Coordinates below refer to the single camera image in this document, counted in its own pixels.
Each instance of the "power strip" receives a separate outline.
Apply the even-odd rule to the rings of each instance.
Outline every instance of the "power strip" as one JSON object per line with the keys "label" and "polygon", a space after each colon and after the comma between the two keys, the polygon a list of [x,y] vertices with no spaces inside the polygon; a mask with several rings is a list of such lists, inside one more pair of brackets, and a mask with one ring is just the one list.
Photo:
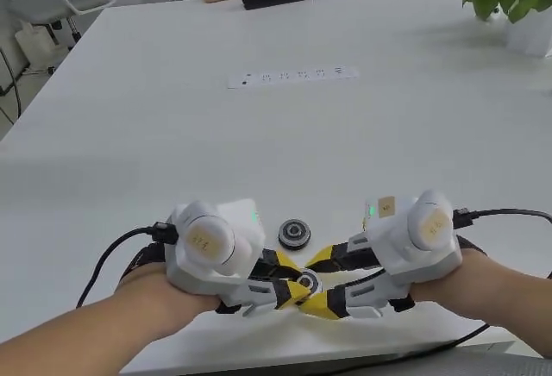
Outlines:
{"label": "power strip", "polygon": [[284,70],[280,72],[246,72],[229,78],[229,89],[244,89],[267,85],[283,85],[308,81],[357,78],[359,71],[355,67],[333,66],[303,70]]}

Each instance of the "floor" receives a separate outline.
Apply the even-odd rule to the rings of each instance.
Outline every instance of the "floor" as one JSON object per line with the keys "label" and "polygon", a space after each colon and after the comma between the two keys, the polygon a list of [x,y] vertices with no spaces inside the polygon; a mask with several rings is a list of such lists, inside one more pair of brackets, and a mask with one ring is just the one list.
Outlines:
{"label": "floor", "polygon": [[[31,104],[36,94],[41,90],[48,79],[49,76],[47,74],[23,76],[19,79],[17,88],[19,89],[23,110]],[[16,120],[17,101],[16,92],[13,88],[6,96],[0,97],[0,107],[6,112],[11,120]],[[0,140],[9,132],[11,126],[11,123],[0,111]]]}
{"label": "floor", "polygon": [[[23,76],[19,80],[17,87],[19,88],[19,92],[21,94],[23,110],[31,104],[36,94],[41,90],[42,86],[48,81],[48,79],[49,76],[44,74],[39,76]],[[10,118],[13,120],[16,119],[17,103],[15,91],[13,89],[5,97],[0,97],[0,107],[5,110]],[[11,126],[11,123],[0,112],[0,140],[2,140],[2,138],[9,132]],[[538,356],[533,349],[521,341],[515,342],[511,347],[509,347],[507,353]]]}

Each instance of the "yellow jaw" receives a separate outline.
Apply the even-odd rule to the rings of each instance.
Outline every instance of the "yellow jaw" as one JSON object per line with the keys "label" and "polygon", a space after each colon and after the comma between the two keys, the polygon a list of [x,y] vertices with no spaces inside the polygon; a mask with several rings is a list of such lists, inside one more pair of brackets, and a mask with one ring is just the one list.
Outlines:
{"label": "yellow jaw", "polygon": [[299,309],[304,314],[325,318],[328,320],[339,320],[341,318],[329,308],[328,293],[326,291],[315,294],[304,303],[302,303],[299,306]]}
{"label": "yellow jaw", "polygon": [[330,245],[329,247],[321,249],[309,262],[306,263],[304,267],[316,271],[317,265],[322,265],[322,264],[331,262],[331,255],[332,255],[333,249],[334,249],[333,245]]}
{"label": "yellow jaw", "polygon": [[295,281],[286,281],[287,289],[289,290],[289,298],[284,301],[277,310],[282,310],[291,305],[295,305],[296,302],[305,300],[310,296],[311,292],[307,287],[302,286]]}

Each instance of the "chair leg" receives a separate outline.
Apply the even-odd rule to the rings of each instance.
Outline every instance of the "chair leg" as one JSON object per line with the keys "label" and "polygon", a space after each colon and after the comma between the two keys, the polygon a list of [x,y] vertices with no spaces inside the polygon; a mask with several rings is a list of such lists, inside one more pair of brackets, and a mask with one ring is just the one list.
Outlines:
{"label": "chair leg", "polygon": [[77,43],[81,39],[82,35],[77,30],[75,21],[73,21],[72,18],[67,18],[67,23],[69,24],[69,28],[71,29],[72,38],[75,40],[75,43]]}

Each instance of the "black strap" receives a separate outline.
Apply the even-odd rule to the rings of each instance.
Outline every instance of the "black strap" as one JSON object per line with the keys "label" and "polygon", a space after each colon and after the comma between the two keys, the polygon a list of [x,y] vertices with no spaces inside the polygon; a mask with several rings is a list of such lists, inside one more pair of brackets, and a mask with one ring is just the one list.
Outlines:
{"label": "black strap", "polygon": [[145,266],[153,262],[165,262],[165,245],[160,242],[154,242],[142,248],[132,261],[130,261],[129,266],[127,266],[124,273],[122,273],[121,279],[133,272],[139,266]]}

